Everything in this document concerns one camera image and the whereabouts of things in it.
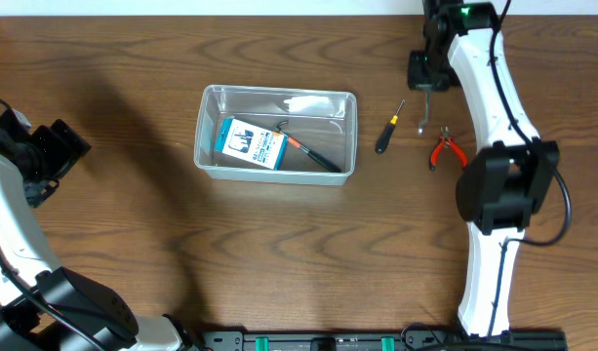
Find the clear plastic storage container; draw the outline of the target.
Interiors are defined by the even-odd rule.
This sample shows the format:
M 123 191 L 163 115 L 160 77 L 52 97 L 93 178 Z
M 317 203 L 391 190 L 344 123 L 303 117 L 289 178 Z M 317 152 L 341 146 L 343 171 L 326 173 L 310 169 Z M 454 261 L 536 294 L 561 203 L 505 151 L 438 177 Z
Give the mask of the clear plastic storage container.
M 352 93 L 210 85 L 193 162 L 215 179 L 343 185 L 355 169 L 357 135 Z

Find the blue white cardboard box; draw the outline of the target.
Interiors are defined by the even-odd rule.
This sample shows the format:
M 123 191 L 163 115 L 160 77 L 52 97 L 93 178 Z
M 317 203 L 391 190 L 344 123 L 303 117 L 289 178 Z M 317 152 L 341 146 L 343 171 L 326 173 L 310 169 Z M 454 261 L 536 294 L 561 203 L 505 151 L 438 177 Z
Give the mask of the blue white cardboard box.
M 277 170 L 285 145 L 286 138 L 272 130 L 228 117 L 220 125 L 215 150 L 259 167 Z

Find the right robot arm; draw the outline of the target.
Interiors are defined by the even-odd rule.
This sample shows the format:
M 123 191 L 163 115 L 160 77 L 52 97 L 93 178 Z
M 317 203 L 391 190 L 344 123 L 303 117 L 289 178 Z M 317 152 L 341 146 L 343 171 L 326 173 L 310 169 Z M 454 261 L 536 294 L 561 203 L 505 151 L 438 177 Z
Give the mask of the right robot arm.
M 468 337 L 508 332 L 508 299 L 518 249 L 545 199 L 558 145 L 541 139 L 505 59 L 502 14 L 491 2 L 426 1 L 425 41 L 410 54 L 408 86 L 426 94 L 461 87 L 476 155 L 456 186 L 469 254 L 458 320 Z

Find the small hammer black red handle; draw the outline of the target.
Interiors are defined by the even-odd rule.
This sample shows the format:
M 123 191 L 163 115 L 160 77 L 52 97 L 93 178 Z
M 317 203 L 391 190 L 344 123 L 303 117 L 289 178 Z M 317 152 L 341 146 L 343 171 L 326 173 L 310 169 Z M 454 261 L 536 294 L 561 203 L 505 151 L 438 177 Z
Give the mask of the small hammer black red handle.
M 282 160 L 279 163 L 280 171 L 314 172 L 313 167 L 306 165 L 306 160 L 309 159 L 318 166 L 318 172 L 342 172 L 338 163 L 313 148 L 318 142 L 308 136 L 312 130 L 293 126 L 288 119 L 277 122 L 272 130 L 286 138 Z

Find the silver double-ended wrench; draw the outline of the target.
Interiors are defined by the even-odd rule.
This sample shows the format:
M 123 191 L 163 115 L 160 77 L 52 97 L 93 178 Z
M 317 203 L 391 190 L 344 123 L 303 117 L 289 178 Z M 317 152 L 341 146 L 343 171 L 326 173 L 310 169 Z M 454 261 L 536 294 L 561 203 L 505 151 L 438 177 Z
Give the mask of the silver double-ended wrench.
M 420 136 L 423 135 L 424 130 L 429 121 L 429 108 L 430 108 L 430 89 L 427 85 L 422 85 L 420 90 L 424 93 L 424 108 L 423 108 L 423 117 L 419 121 L 418 126 L 418 133 Z

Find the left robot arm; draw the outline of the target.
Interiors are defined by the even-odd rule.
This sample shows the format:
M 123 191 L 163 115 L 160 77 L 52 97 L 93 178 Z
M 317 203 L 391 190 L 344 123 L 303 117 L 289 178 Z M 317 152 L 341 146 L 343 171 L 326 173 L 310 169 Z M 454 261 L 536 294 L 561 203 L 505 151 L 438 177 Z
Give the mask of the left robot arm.
M 33 209 L 91 146 L 61 119 L 0 115 L 0 350 L 202 350 L 169 315 L 137 317 L 112 289 L 64 267 Z

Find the red handled pliers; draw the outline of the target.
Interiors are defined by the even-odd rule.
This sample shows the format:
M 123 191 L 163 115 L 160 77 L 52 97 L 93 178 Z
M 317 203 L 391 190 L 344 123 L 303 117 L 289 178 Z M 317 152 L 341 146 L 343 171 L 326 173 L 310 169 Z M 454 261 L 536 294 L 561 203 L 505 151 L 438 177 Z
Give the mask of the red handled pliers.
M 465 170 L 469 161 L 464 151 L 454 142 L 447 126 L 440 128 L 439 141 L 432 149 L 428 158 L 428 168 L 433 172 L 436 170 L 437 160 L 444 149 L 450 149 L 458 158 L 461 168 Z

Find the black yellow screwdriver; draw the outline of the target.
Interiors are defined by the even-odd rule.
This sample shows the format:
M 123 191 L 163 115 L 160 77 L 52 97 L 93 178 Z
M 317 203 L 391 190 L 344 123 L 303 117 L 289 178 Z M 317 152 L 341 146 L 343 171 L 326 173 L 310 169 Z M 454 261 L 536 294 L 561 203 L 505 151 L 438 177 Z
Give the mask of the black yellow screwdriver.
M 400 111 L 405 105 L 405 103 L 406 101 L 402 99 L 396 111 L 393 113 L 391 119 L 386 123 L 385 127 L 383 128 L 382 133 L 380 134 L 375 146 L 375 152 L 377 154 L 382 154 L 387 149 L 391 136 L 396 128 Z

